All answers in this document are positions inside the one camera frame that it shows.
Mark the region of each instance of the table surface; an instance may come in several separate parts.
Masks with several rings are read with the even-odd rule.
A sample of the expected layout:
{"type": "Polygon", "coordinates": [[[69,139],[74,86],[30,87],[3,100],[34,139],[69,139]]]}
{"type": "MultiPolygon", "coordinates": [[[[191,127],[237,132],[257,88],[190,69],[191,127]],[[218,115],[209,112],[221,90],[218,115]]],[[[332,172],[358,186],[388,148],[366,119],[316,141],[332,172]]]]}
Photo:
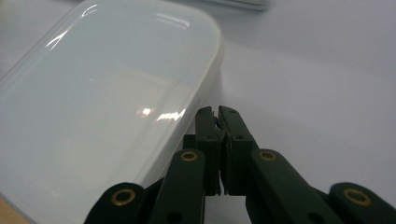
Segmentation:
{"type": "MultiPolygon", "coordinates": [[[[0,77],[79,2],[0,0],[0,77]]],[[[396,206],[395,1],[270,0],[263,12],[173,2],[223,32],[222,73],[203,106],[238,110],[259,146],[313,187],[354,182],[396,206]]],[[[244,198],[206,198],[205,223],[247,222],[244,198]]]]}

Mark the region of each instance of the white dish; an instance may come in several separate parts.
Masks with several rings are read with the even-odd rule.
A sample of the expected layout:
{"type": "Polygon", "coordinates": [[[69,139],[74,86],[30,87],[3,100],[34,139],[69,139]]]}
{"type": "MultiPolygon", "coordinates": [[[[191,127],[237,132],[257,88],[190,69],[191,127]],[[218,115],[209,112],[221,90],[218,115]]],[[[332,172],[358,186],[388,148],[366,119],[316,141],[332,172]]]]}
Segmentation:
{"type": "Polygon", "coordinates": [[[218,26],[163,1],[87,0],[0,80],[0,192],[82,223],[120,182],[157,180],[222,61],[218,26]]]}

